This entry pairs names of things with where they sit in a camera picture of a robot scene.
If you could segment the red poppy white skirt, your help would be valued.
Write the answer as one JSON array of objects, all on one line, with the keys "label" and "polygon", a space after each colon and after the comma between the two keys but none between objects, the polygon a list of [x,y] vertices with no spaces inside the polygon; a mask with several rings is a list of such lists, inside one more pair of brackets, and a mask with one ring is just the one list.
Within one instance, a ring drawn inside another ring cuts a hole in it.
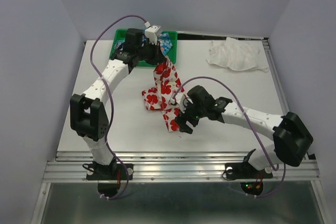
[{"label": "red poppy white skirt", "polygon": [[175,65],[167,59],[165,63],[157,65],[153,71],[155,86],[142,91],[145,109],[148,111],[160,111],[165,126],[169,132],[179,130],[174,119],[179,114],[179,109],[170,105],[170,98],[182,85]]}]

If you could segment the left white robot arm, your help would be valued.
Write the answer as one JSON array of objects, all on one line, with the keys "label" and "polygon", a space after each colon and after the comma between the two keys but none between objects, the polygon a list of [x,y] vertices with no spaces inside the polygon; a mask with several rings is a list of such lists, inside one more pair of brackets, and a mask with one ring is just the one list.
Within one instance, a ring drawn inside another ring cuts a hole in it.
[{"label": "left white robot arm", "polygon": [[144,30],[129,28],[124,43],[113,52],[96,81],[83,94],[73,94],[70,99],[70,127],[92,153],[92,164],[84,166],[91,174],[106,179],[116,175],[117,159],[106,139],[112,120],[107,116],[105,104],[140,61],[151,65],[166,61],[158,40],[161,31],[160,26],[150,24]]}]

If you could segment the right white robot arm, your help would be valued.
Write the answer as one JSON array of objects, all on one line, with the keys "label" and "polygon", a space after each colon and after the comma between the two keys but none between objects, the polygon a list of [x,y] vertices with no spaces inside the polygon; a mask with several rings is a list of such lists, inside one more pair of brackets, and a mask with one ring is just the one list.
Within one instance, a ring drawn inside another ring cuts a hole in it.
[{"label": "right white robot arm", "polygon": [[271,165],[300,166],[313,137],[301,118],[292,112],[276,115],[240,107],[232,99],[213,98],[204,87],[195,86],[187,94],[176,93],[170,102],[179,108],[175,122],[179,131],[192,134],[202,118],[251,130],[272,141],[268,146],[253,149],[240,163],[227,163],[224,174],[228,180],[253,178]]}]

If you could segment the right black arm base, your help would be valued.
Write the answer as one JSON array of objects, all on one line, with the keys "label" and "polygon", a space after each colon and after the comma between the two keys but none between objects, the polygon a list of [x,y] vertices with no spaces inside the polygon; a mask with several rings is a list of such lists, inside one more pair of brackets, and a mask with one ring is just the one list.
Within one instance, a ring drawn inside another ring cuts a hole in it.
[{"label": "right black arm base", "polygon": [[244,157],[241,163],[225,163],[225,170],[222,173],[222,178],[225,180],[236,180],[236,179],[257,179],[263,178],[271,179],[273,178],[272,172],[267,173],[265,169],[257,170],[251,164],[249,164],[249,159],[256,149],[252,149]]}]

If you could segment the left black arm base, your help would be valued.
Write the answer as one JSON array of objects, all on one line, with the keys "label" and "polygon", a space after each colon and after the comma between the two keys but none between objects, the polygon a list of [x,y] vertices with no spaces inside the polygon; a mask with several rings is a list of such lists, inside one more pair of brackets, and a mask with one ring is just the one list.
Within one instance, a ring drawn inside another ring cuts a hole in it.
[{"label": "left black arm base", "polygon": [[126,164],[129,175],[126,175],[124,167],[112,161],[110,165],[100,165],[97,162],[84,163],[82,167],[86,170],[86,180],[99,181],[99,180],[129,180],[133,179],[133,164]]}]

